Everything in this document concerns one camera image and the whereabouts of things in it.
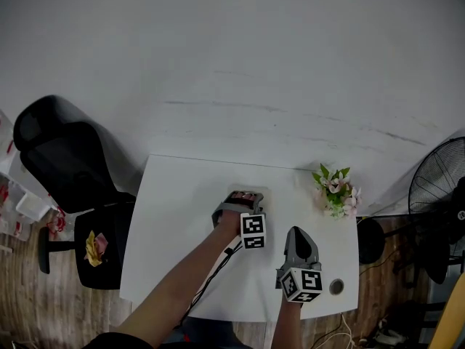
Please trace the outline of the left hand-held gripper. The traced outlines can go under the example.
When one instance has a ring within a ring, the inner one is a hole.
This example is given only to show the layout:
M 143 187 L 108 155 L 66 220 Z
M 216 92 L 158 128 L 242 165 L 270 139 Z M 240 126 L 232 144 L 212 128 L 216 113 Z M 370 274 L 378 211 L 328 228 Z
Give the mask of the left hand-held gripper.
M 213 226 L 220 224 L 225 211 L 240 218 L 240 238 L 244 249 L 260 249 L 266 245 L 266 214 L 262 206 L 264 196 L 254 191 L 232 191 L 213 212 Z

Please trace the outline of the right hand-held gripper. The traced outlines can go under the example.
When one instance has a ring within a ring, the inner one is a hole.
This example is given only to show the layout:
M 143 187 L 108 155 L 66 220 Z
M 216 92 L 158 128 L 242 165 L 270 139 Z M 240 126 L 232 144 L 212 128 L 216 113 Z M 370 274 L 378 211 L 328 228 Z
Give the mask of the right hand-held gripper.
M 287 233 L 284 255 L 287 260 L 296 260 L 297 232 L 293 226 Z M 310 263 L 291 266 L 284 264 L 276 270 L 276 289 L 282 289 L 288 302 L 306 303 L 313 301 L 323 292 L 321 264 L 317 244 L 308 233 L 299 228 L 299 257 Z

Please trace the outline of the person's left forearm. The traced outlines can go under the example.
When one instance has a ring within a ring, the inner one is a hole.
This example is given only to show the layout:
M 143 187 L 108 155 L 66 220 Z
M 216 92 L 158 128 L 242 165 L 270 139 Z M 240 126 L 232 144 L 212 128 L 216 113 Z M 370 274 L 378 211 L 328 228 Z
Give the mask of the person's left forearm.
M 238 235 L 238 226 L 220 224 L 169 271 L 117 328 L 157 348 L 187 312 L 220 254 Z

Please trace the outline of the person's right forearm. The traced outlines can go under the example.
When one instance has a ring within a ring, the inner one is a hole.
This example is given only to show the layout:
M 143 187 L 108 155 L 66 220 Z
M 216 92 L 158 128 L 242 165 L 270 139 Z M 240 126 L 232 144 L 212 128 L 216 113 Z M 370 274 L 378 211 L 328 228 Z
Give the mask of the person's right forearm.
M 272 340 L 272 349 L 302 349 L 301 305 L 283 295 Z

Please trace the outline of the person's left hand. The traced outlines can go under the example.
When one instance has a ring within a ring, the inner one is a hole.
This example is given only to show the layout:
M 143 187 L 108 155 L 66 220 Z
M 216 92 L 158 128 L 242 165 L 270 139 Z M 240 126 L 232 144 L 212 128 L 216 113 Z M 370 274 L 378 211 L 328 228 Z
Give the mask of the person's left hand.
M 249 207 L 253 204 L 256 196 L 251 193 L 235 191 L 230 196 L 231 199 L 239 198 L 244 202 L 244 207 Z M 218 219 L 218 227 L 220 230 L 227 231 L 232 237 L 240 234 L 240 213 L 223 209 Z

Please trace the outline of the potted pink flowers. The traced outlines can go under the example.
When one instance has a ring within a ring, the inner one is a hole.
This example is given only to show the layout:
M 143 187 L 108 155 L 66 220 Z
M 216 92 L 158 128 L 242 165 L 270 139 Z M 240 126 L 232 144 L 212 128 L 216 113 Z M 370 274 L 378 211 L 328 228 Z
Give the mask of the potted pink flowers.
M 350 178 L 351 168 L 331 171 L 324 164 L 312 172 L 315 184 L 315 204 L 323 214 L 334 219 L 355 218 L 361 204 L 361 187 Z

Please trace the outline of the person's dark clothing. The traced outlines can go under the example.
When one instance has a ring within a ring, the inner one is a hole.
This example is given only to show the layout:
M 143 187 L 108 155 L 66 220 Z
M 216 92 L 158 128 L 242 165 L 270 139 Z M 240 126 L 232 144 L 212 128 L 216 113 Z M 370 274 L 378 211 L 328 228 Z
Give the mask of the person's dark clothing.
M 144 340 L 118 332 L 99 334 L 82 349 L 154 349 Z M 243 344 L 230 321 L 188 317 L 156 349 L 252 349 Z

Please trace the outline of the white grey device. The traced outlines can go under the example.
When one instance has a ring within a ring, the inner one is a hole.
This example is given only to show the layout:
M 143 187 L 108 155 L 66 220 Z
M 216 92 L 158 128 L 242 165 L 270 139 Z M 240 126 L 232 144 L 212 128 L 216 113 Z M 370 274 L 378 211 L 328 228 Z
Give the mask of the white grey device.
M 374 341 L 377 344 L 395 347 L 404 344 L 407 337 L 391 329 L 379 329 L 374 335 Z

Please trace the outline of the small black office chair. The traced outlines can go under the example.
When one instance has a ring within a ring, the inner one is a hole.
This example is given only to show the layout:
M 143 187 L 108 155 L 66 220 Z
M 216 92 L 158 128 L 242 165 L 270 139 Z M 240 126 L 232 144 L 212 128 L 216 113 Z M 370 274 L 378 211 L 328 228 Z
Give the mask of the small black office chair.
M 403 229 L 407 231 L 412 254 L 408 260 L 397 261 L 392 272 L 398 274 L 412 265 L 413 280 L 405 284 L 408 288 L 417 285 L 421 269 L 433 282 L 442 284 L 449 266 L 465 267 L 465 251 L 461 256 L 454 256 L 450 249 L 465 237 L 465 177 L 453 189 L 448 200 L 415 214 L 413 221 Z

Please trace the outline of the black standing fan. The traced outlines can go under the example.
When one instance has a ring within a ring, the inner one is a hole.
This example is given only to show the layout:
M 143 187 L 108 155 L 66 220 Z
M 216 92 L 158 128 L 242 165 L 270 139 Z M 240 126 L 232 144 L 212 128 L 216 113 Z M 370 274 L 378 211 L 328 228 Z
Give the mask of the black standing fan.
M 357 224 L 359 263 L 380 259 L 386 240 L 404 234 L 418 244 L 432 238 L 433 244 L 450 245 L 465 236 L 465 137 L 439 145 L 424 158 L 408 189 L 405 224 L 386 232 L 378 220 L 367 217 Z

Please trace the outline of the yellow crumpled cloth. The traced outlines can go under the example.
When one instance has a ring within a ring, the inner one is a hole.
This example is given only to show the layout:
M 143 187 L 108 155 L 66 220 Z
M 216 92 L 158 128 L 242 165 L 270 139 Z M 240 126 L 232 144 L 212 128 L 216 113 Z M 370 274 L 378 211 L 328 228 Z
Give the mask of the yellow crumpled cloth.
M 95 241 L 94 231 L 91 230 L 89 236 L 86 240 L 86 255 L 84 256 L 85 260 L 89 261 L 89 264 L 92 267 L 97 267 L 102 264 L 101 256 L 99 255 L 97 249 L 97 242 Z

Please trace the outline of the round orange table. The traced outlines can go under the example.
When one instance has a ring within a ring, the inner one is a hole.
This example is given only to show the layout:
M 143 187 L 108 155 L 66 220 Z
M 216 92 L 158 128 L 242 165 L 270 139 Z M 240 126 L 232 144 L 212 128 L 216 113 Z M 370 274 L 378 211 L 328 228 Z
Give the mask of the round orange table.
M 458 278 L 428 349 L 453 349 L 465 325 L 465 273 Z

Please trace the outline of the black mesh office chair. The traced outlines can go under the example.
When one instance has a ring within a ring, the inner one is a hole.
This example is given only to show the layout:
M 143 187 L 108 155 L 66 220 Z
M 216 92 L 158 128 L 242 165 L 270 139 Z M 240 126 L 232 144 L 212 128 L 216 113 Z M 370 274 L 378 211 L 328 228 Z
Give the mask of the black mesh office chair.
M 20 113 L 13 139 L 25 168 L 60 211 L 75 216 L 71 241 L 52 241 L 48 228 L 39 231 L 41 272 L 50 272 L 50 254 L 73 250 L 83 286 L 119 289 L 136 198 L 115 187 L 97 130 L 68 101 L 47 95 Z M 91 230 L 95 237 L 103 233 L 108 241 L 97 267 L 84 259 Z

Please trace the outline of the white plastic tray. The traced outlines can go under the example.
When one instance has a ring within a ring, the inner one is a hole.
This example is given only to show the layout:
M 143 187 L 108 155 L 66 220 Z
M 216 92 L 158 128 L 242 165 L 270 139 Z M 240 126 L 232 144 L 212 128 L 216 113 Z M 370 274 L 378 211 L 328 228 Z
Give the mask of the white plastic tray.
M 47 202 L 29 192 L 24 194 L 16 206 L 16 211 L 19 214 L 33 222 L 39 222 L 50 209 L 51 206 Z

